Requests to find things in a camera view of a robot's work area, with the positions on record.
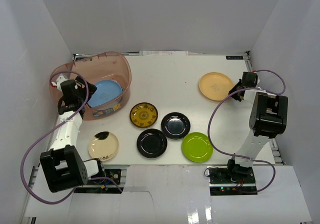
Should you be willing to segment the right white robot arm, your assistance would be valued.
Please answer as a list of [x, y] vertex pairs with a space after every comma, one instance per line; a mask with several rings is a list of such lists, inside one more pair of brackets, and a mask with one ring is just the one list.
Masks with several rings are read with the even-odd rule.
[[250, 176], [253, 160], [262, 148], [277, 135], [283, 134], [287, 124], [288, 97], [254, 90], [258, 85], [258, 75], [254, 72], [243, 72], [242, 78], [229, 91], [241, 90], [232, 95], [237, 101], [246, 100], [252, 103], [249, 117], [247, 138], [240, 149], [228, 160], [226, 178], [231, 183]]

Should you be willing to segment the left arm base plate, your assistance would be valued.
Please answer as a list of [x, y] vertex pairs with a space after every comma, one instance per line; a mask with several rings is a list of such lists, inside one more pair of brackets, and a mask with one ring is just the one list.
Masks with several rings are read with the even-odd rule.
[[120, 185], [121, 185], [121, 169], [117, 168], [107, 168], [104, 171], [105, 173], [105, 177], [107, 177], [107, 179], [101, 178], [101, 179], [96, 179], [96, 180], [89, 180], [88, 181], [88, 185], [94, 185], [95, 187], [99, 187], [101, 190], [111, 190], [111, 189], [115, 189], [115, 190], [119, 190], [119, 189], [123, 189]]

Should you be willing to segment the light blue plate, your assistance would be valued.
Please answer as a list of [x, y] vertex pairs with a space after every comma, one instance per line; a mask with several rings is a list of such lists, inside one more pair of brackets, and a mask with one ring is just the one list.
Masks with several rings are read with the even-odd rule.
[[115, 80], [101, 80], [94, 85], [96, 86], [96, 91], [87, 102], [90, 107], [103, 105], [123, 92], [122, 86]]

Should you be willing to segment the peach orange plate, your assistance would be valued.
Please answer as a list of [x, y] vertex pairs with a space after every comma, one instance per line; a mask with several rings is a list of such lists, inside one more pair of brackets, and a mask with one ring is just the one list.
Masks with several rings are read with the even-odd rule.
[[219, 72], [204, 74], [198, 85], [201, 93], [213, 101], [222, 101], [234, 87], [233, 81], [227, 75]]

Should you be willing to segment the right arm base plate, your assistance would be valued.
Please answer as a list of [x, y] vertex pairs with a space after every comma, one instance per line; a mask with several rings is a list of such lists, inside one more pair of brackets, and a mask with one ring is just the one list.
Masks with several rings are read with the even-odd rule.
[[256, 195], [257, 186], [253, 172], [248, 177], [232, 178], [226, 167], [210, 166], [204, 170], [211, 196]]

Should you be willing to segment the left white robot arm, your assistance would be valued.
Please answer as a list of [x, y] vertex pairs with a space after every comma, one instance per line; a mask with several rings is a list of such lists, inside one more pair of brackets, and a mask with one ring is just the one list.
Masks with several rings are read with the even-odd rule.
[[96, 87], [79, 76], [69, 79], [59, 74], [54, 85], [62, 96], [58, 101], [58, 126], [49, 150], [41, 153], [40, 163], [51, 192], [83, 186], [91, 179], [101, 183], [106, 171], [98, 158], [83, 161], [76, 149], [85, 105]]

